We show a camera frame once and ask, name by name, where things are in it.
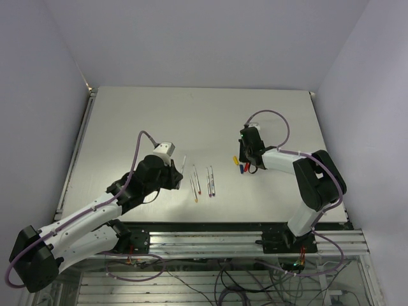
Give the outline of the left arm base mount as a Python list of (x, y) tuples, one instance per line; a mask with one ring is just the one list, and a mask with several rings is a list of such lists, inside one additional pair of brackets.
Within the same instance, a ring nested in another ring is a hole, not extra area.
[(107, 222), (117, 238), (114, 247), (110, 250), (114, 254), (148, 254), (150, 235), (143, 228), (128, 225), (118, 219)]

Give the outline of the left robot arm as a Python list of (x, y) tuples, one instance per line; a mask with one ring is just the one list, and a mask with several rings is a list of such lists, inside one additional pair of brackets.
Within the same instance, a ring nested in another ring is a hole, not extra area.
[(78, 212), (41, 229), (27, 226), (20, 230), (10, 254), (5, 283), (36, 293), (91, 254), (108, 250), (125, 252), (130, 237), (115, 230), (118, 218), (142, 205), (153, 192), (177, 189), (182, 179), (173, 159), (145, 156), (135, 170), (125, 173)]

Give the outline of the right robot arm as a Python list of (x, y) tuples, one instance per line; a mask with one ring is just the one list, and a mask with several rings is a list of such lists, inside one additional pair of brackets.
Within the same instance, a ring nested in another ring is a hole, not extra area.
[(295, 252), (303, 245), (303, 236), (320, 220), (330, 205), (340, 205), (347, 191), (346, 183), (329, 153), (318, 150), (311, 154), (265, 146), (258, 128), (245, 125), (240, 130), (239, 161), (257, 170), (276, 170), (295, 176), (302, 204), (287, 223), (281, 245)]

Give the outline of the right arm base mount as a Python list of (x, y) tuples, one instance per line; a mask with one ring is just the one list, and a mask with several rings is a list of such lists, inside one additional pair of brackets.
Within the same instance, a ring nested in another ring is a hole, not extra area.
[(315, 253), (317, 252), (315, 236), (308, 232), (303, 236), (296, 237), (287, 227), (286, 223), (266, 225), (262, 229), (261, 238), (255, 244), (262, 246), (265, 254), (286, 253)]

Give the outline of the green pen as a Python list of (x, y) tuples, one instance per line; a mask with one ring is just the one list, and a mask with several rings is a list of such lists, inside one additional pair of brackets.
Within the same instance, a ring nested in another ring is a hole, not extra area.
[(183, 161), (182, 161), (181, 170), (180, 170), (180, 174), (181, 174), (182, 178), (181, 178), (181, 180), (178, 182), (177, 189), (180, 189), (181, 183), (182, 183), (182, 179), (184, 178), (184, 168), (185, 168), (185, 165), (186, 165), (186, 159), (187, 159), (187, 156), (184, 155), (184, 158), (183, 158)]

